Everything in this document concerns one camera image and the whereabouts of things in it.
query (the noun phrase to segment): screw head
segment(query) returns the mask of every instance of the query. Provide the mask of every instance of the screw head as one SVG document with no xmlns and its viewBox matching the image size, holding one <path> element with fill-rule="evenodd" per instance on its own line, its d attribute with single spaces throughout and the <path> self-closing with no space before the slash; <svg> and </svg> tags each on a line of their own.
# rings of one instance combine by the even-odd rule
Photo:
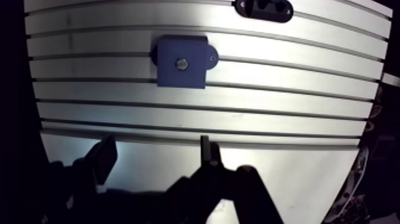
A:
<svg viewBox="0 0 400 224">
<path fill-rule="evenodd" d="M 175 67 L 176 67 L 178 70 L 181 70 L 181 71 L 186 70 L 188 66 L 189 66 L 189 63 L 188 63 L 188 62 L 186 61 L 186 59 L 184 59 L 184 58 L 178 59 L 178 60 L 176 61 L 176 63 L 175 63 Z"/>
</svg>

